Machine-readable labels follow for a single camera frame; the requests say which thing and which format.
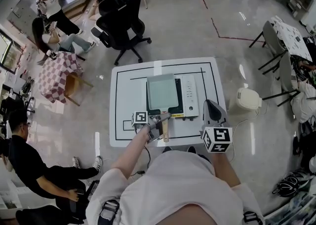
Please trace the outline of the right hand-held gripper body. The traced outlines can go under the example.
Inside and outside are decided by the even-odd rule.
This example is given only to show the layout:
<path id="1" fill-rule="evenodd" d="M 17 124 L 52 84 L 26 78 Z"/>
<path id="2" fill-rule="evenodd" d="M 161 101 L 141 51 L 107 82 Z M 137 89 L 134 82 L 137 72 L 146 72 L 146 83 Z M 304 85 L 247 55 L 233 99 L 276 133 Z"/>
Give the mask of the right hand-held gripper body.
<path id="1" fill-rule="evenodd" d="M 200 137 L 208 153 L 225 153 L 233 143 L 233 128 L 226 111 L 216 102 L 203 104 L 203 125 Z"/>

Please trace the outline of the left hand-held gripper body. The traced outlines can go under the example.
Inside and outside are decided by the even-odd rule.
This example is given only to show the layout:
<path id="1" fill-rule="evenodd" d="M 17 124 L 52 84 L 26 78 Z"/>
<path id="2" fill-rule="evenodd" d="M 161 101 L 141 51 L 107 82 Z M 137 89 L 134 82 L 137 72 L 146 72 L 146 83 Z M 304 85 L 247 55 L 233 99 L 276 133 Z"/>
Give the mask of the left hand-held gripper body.
<path id="1" fill-rule="evenodd" d="M 149 115 L 147 111 L 135 111 L 132 114 L 132 120 L 131 120 L 131 126 L 137 131 L 145 128 L 147 131 L 147 136 L 149 137 L 149 131 L 151 129 L 162 128 L 162 122 L 158 121 L 159 115 Z"/>

